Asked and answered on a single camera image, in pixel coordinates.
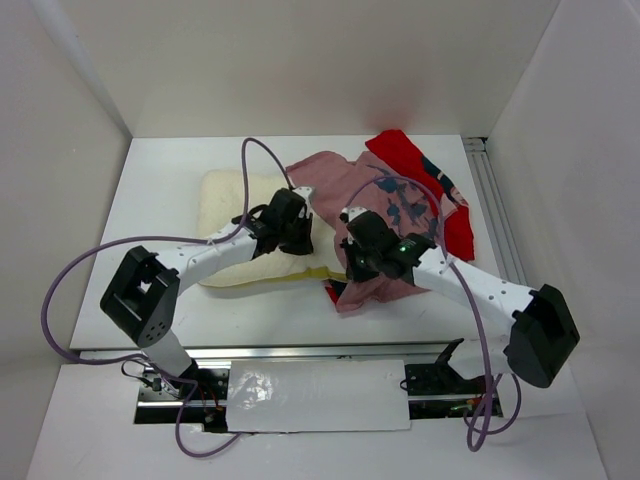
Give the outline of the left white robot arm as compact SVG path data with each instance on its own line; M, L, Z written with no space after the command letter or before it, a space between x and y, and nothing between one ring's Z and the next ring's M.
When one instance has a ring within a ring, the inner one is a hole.
M197 387L197 364L172 331L178 298L190 287L231 266L275 250L313 252L308 186L281 188L267 205L236 217L203 244L152 253L142 246L124 256L100 301L101 310L163 373L163 389L176 399Z

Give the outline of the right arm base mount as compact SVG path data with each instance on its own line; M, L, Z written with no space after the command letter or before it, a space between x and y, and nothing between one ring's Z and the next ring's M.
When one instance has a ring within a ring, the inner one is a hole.
M450 342L431 363L405 365L399 386L407 393L411 420L471 416L486 394L484 376L463 379L448 363L462 339Z

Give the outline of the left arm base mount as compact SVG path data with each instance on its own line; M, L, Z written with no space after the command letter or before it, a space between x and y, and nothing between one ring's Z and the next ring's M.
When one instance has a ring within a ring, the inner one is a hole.
M231 363L198 361L198 386L171 382L149 363L123 362L120 373L138 388L133 417L135 425L173 425L182 409L180 422L194 424L208 433L226 433L226 400Z

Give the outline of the red printed pillowcase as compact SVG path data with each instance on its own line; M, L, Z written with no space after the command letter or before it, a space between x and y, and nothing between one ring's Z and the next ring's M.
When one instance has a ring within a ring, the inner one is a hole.
M314 189L312 208L335 230L333 244L339 263L346 263L340 243L347 236L339 214L350 197L355 198L355 206L379 214L401 237L416 233L435 239L442 214L447 251L473 261L470 208L444 171L401 130L386 130L365 145L355 161L322 151L287 168L294 185Z

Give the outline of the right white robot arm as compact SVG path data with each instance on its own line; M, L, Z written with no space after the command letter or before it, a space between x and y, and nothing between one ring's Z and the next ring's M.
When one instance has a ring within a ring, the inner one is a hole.
M436 369L444 390L460 391L484 374L513 374L533 387L548 388L579 343L578 329L557 288L545 284L533 289L500 279L421 235L398 236L380 215L365 208L345 208L340 219L347 230L341 247L350 280L399 280L467 306L500 328L497 338L449 343Z

